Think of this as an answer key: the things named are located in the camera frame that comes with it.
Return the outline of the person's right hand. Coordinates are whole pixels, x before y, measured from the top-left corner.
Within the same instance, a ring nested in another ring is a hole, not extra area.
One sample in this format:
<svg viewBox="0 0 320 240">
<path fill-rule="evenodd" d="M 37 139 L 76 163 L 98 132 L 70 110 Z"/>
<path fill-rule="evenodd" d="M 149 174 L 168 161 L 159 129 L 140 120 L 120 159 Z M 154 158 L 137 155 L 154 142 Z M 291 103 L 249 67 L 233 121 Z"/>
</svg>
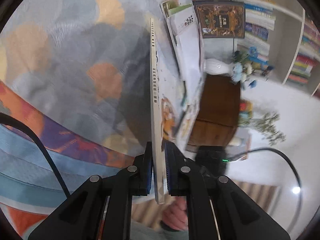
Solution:
<svg viewBox="0 0 320 240">
<path fill-rule="evenodd" d="M 184 197 L 176 197 L 162 212 L 162 222 L 173 230 L 188 229 L 187 202 Z"/>
</svg>

